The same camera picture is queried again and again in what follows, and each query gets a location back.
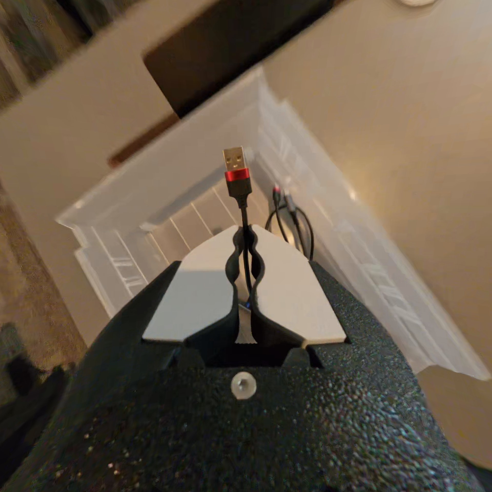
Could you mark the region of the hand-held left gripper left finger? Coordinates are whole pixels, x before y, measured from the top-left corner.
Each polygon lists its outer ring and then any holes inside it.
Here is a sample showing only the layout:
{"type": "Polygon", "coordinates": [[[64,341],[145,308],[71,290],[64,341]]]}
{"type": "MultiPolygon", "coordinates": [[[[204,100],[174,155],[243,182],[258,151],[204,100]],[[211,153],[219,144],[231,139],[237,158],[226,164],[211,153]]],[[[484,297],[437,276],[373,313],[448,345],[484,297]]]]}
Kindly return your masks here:
{"type": "Polygon", "coordinates": [[[179,264],[142,339],[185,342],[237,307],[243,229],[231,226],[190,251],[179,264]]]}

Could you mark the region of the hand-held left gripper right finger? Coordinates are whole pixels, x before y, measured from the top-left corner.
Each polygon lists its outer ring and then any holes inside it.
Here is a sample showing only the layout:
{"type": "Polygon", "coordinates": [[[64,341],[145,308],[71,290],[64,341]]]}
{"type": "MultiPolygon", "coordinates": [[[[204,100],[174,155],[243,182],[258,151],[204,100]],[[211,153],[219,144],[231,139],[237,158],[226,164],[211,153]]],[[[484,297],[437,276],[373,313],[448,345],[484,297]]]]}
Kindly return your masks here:
{"type": "Polygon", "coordinates": [[[250,229],[255,339],[263,345],[344,343],[346,333],[310,261],[266,229],[258,225],[250,229]]]}

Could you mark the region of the clear plastic bin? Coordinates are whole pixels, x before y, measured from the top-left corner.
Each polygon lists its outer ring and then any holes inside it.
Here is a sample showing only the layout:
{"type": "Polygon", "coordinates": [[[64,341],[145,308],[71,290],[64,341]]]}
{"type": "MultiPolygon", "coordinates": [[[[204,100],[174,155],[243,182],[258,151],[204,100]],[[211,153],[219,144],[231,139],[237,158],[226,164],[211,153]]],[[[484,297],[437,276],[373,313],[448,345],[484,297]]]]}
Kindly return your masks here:
{"type": "Polygon", "coordinates": [[[341,172],[262,68],[240,77],[56,217],[108,316],[174,261],[241,224],[223,149],[243,145],[252,174],[248,216],[262,229],[274,184],[306,213],[315,260],[360,299],[415,373],[428,366],[491,373],[451,317],[356,199],[341,172]]]}

